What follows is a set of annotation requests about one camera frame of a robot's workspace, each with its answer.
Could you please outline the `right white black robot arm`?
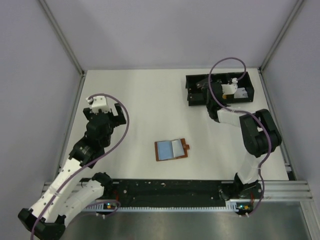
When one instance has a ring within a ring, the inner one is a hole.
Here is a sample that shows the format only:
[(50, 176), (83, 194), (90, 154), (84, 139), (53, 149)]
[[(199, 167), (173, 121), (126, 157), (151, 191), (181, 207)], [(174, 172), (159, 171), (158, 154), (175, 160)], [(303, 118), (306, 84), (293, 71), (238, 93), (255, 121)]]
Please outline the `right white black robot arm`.
[(206, 93), (206, 108), (211, 119), (241, 130), (246, 154), (241, 167), (235, 173), (232, 186), (223, 187), (220, 195), (225, 200), (246, 197), (250, 191), (259, 189), (262, 164), (282, 143), (279, 130), (267, 109), (249, 112), (231, 108), (224, 102), (228, 96), (241, 92), (236, 78), (227, 84), (202, 80), (196, 87)]

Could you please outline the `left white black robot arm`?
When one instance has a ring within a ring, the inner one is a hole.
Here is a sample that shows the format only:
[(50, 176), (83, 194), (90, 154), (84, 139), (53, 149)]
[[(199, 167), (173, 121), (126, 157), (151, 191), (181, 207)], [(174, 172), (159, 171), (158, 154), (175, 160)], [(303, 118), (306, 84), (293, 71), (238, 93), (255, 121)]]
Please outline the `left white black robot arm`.
[(83, 110), (88, 121), (84, 136), (73, 146), (59, 174), (39, 200), (18, 213), (30, 239), (59, 240), (79, 213), (102, 197), (112, 182), (105, 172), (97, 172), (82, 190), (72, 194), (84, 174), (112, 153), (129, 131), (129, 113), (121, 102), (114, 105), (117, 115), (103, 96), (91, 98), (89, 105)]

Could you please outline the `brown leather card holder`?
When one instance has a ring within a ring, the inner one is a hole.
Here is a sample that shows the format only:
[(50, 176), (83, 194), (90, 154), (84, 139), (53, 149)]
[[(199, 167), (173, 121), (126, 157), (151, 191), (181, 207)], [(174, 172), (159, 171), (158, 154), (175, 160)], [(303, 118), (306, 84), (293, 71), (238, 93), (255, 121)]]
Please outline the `brown leather card holder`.
[(190, 150), (185, 138), (156, 141), (154, 148), (157, 162), (187, 158)]

